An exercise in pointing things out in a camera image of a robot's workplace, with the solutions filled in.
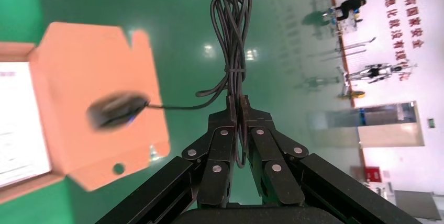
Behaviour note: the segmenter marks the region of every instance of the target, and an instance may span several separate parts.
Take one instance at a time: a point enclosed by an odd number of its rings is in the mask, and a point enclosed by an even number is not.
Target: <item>cable bundle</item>
[[[251,8],[252,0],[211,1],[210,15],[214,31],[224,54],[225,75],[214,88],[196,93],[197,97],[213,95],[209,101],[190,107],[156,105],[148,105],[148,107],[178,110],[201,109],[214,102],[226,89],[227,95],[234,98],[236,113],[239,113],[242,82],[246,78],[244,46],[250,23]],[[244,133],[237,126],[235,134],[240,136]],[[243,168],[246,161],[246,143],[242,143],[242,159],[239,156],[238,149],[238,142],[236,141],[236,163],[240,168]]]

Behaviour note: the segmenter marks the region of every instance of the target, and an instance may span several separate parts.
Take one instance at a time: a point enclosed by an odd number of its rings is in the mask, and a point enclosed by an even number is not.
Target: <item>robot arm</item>
[[[378,78],[376,78],[376,79],[370,81],[369,84],[373,84],[373,83],[376,83],[376,82],[379,82],[379,81],[385,80],[385,79],[387,79],[387,78],[389,78],[389,77],[391,77],[391,76],[392,76],[392,75],[389,74],[389,75],[385,75],[385,76],[382,76],[382,77],[378,77]]]
[[[365,68],[383,68],[383,67],[388,67],[391,66],[391,64],[389,63],[383,63],[383,64],[371,64],[371,65],[366,65]]]

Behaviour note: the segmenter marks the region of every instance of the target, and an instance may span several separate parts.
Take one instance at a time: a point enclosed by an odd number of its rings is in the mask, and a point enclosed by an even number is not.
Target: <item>orange cardboard box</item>
[[[170,151],[164,111],[147,109],[127,127],[95,131],[86,117],[92,102],[119,91],[138,91],[162,104],[156,66],[143,31],[131,46],[119,27],[52,23],[40,45],[0,42],[0,61],[29,61],[52,170],[0,188],[0,203],[69,176],[87,191],[140,171],[150,150]],[[121,164],[123,174],[113,168]]]

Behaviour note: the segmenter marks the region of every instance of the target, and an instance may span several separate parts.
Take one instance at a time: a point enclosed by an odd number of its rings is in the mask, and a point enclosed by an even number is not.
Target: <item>computer mouse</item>
[[[87,110],[91,125],[96,129],[109,129],[126,125],[149,104],[137,92],[118,92],[94,102]]]

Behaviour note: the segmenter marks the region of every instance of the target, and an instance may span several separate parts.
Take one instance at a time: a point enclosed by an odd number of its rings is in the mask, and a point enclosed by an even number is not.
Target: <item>green floor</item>
[[[0,41],[38,43],[53,21],[116,25],[128,34],[145,29],[151,38],[165,104],[195,105],[196,91],[213,87],[223,76],[223,57],[210,23],[210,0],[0,0]],[[304,17],[325,10],[328,0],[254,0],[247,50],[245,94],[254,108],[269,111],[278,130],[349,173],[361,166],[356,131],[315,140],[328,128],[324,111],[350,108],[336,95],[340,84],[319,92],[298,88],[304,78],[338,76],[337,38],[328,26],[301,25]],[[207,116],[224,108],[223,98],[199,111],[168,111],[172,151],[148,169],[87,193],[70,179],[0,206],[0,222],[81,223],[97,221],[162,165],[206,131]],[[235,170],[232,201],[261,202],[250,171]]]

